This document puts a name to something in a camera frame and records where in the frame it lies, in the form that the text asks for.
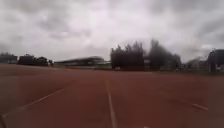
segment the treeline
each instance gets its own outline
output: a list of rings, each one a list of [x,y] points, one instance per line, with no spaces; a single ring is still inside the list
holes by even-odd
[[[48,60],[46,57],[34,57],[33,55],[26,54],[20,56],[18,60],[20,65],[33,65],[33,66],[48,66],[53,65],[52,60]]]
[[[32,66],[53,66],[53,61],[48,60],[46,57],[35,57],[33,55],[26,54],[18,58],[8,52],[0,53],[0,62]]]
[[[8,52],[2,52],[0,53],[0,62],[1,63],[15,63],[17,61],[17,56],[8,53]]]
[[[146,52],[141,42],[118,46],[111,50],[111,66],[122,70],[150,70],[178,69],[181,66],[180,56],[172,54],[162,47],[157,40],[151,41],[151,49]]]

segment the gray cloud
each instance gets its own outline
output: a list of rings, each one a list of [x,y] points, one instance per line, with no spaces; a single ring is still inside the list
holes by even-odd
[[[148,47],[152,38],[183,60],[224,48],[221,0],[0,0],[0,8],[0,50],[18,55],[109,58],[117,44]]]

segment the building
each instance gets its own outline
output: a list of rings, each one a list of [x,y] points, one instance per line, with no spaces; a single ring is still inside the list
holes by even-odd
[[[104,59],[102,57],[91,56],[91,57],[83,57],[83,58],[57,61],[54,64],[61,65],[61,66],[95,66],[97,64],[102,64],[103,62],[104,62]]]

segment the white lane line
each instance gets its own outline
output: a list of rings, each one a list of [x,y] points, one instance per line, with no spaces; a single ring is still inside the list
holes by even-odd
[[[15,108],[15,109],[13,109],[13,110],[11,110],[11,111],[9,111],[9,112],[3,114],[2,117],[3,117],[3,118],[6,118],[7,116],[9,116],[9,115],[12,114],[12,113],[23,111],[23,110],[25,110],[27,107],[32,106],[32,105],[34,105],[34,104],[36,104],[36,103],[38,103],[38,102],[41,102],[41,101],[43,101],[43,100],[49,98],[49,97],[52,96],[52,95],[55,95],[55,94],[60,93],[60,92],[62,92],[62,91],[64,91],[64,90],[67,90],[70,86],[68,86],[68,87],[66,87],[66,88],[62,88],[62,89],[57,90],[57,91],[55,91],[55,92],[52,92],[52,93],[50,93],[50,94],[48,94],[48,95],[46,95],[46,96],[44,96],[44,97],[42,97],[42,98],[40,98],[40,99],[38,99],[38,100],[35,100],[35,101],[29,103],[29,104],[26,104],[26,105],[23,105],[23,106],[19,106],[19,107]]]
[[[195,108],[198,108],[198,109],[201,109],[201,110],[204,110],[204,111],[208,111],[208,108],[207,108],[207,107],[204,107],[204,106],[202,106],[202,105],[198,105],[198,104],[195,104],[195,103],[191,103],[191,102],[189,102],[189,101],[187,101],[187,100],[177,98],[177,97],[172,96],[172,95],[170,95],[170,94],[167,94],[167,93],[165,93],[165,92],[161,92],[161,94],[165,94],[165,95],[167,95],[167,96],[169,96],[169,97],[172,97],[173,99],[179,100],[180,102],[183,102],[183,103],[185,103],[185,104],[191,105],[191,106],[193,106],[193,107],[195,107]]]
[[[109,100],[110,118],[111,118],[112,128],[117,128],[117,121],[116,121],[115,112],[114,112],[114,108],[113,108],[113,103],[112,103],[112,98],[111,98],[111,93],[110,93],[110,88],[109,88],[109,82],[105,81],[105,83],[106,83],[108,100]]]

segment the running track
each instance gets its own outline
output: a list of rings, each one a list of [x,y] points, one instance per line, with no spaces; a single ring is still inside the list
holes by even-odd
[[[0,114],[8,128],[223,128],[223,85],[223,77],[0,65]]]

